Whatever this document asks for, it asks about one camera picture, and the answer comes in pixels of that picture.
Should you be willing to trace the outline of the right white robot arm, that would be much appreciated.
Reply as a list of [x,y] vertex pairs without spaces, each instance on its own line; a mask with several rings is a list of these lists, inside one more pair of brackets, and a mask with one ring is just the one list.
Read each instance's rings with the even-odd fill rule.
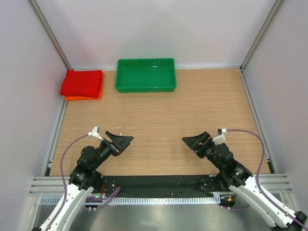
[[294,211],[269,193],[244,165],[235,160],[225,143],[227,129],[218,129],[212,138],[208,132],[193,137],[183,137],[182,141],[199,158],[207,158],[218,170],[217,186],[230,190],[242,197],[269,225],[273,231],[307,230],[307,215]]

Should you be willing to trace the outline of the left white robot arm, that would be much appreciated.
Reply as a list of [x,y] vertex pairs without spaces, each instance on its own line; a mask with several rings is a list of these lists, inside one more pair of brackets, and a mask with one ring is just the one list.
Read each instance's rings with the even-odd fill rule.
[[[64,151],[60,161],[61,179],[64,193],[52,213],[39,226],[33,227],[34,231],[68,231],[84,205],[88,196],[98,192],[102,186],[102,175],[97,168],[110,156],[119,156],[130,145],[134,137],[118,136],[106,131],[109,138],[104,139],[99,135],[99,127],[94,127],[91,132],[74,140]],[[65,181],[63,161],[66,152],[79,140],[85,137],[95,137],[101,142],[99,147],[86,146],[82,149],[77,166],[70,174],[68,182]]]

